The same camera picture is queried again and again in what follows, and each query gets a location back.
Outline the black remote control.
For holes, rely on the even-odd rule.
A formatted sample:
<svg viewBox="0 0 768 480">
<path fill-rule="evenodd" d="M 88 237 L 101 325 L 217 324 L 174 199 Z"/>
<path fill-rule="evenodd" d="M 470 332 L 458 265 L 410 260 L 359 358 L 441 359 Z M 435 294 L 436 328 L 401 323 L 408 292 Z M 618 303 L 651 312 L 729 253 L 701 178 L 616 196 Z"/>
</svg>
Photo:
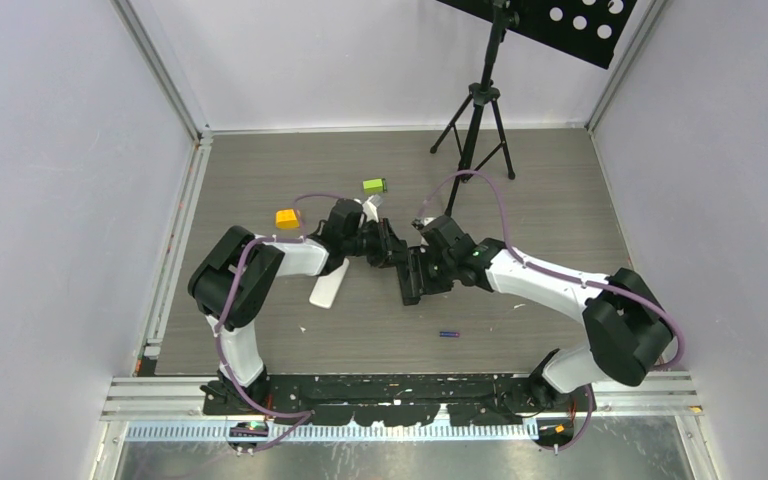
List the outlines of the black remote control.
<svg viewBox="0 0 768 480">
<path fill-rule="evenodd" d="M 425 295 L 423 259 L 424 248 L 412 246 L 401 254 L 395 262 L 401 300 L 404 306 L 418 304 Z"/>
</svg>

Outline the white remote control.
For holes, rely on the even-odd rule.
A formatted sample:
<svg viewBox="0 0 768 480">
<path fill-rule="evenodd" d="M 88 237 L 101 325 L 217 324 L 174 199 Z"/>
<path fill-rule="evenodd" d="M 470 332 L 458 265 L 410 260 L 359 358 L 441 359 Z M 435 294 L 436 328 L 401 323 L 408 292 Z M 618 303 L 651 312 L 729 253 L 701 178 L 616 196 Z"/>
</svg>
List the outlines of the white remote control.
<svg viewBox="0 0 768 480">
<path fill-rule="evenodd" d="M 344 259 L 340 267 L 325 276 L 318 277 L 309 296 L 309 303 L 321 309 L 330 309 L 340 291 L 349 266 L 350 261 Z"/>
</svg>

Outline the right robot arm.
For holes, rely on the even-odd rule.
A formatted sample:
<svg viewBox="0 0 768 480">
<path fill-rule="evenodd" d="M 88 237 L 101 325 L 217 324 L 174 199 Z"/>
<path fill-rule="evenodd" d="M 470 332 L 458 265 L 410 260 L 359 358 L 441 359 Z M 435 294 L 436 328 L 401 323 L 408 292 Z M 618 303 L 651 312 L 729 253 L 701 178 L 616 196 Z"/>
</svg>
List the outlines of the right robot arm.
<svg viewBox="0 0 768 480">
<path fill-rule="evenodd" d="M 409 300 L 455 284 L 535 302 L 580 324 L 585 342 L 550 351 L 524 382 L 536 408 L 556 410 L 581 387 L 606 379 L 636 387 L 680 335 L 635 271 L 577 271 L 529 256 L 506 242 L 475 242 L 449 216 L 417 219 L 423 243 L 411 250 Z"/>
</svg>

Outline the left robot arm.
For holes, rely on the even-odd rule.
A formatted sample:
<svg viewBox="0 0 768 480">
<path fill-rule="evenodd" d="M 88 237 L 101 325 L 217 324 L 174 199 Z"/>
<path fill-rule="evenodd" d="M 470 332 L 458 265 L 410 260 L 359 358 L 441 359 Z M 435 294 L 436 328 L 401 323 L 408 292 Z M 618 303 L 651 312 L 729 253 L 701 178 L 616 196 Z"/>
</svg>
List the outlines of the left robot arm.
<svg viewBox="0 0 768 480">
<path fill-rule="evenodd" d="M 339 198 L 309 234 L 294 238 L 257 235 L 232 226 L 192 274 L 187 291 L 218 343 L 219 375 L 228 400 L 240 412 L 258 412 L 267 398 L 267 368 L 258 351 L 255 319 L 276 279 L 314 279 L 309 297 L 329 309 L 354 257 L 374 268 L 407 259 L 407 243 L 378 214 L 379 199 Z"/>
</svg>

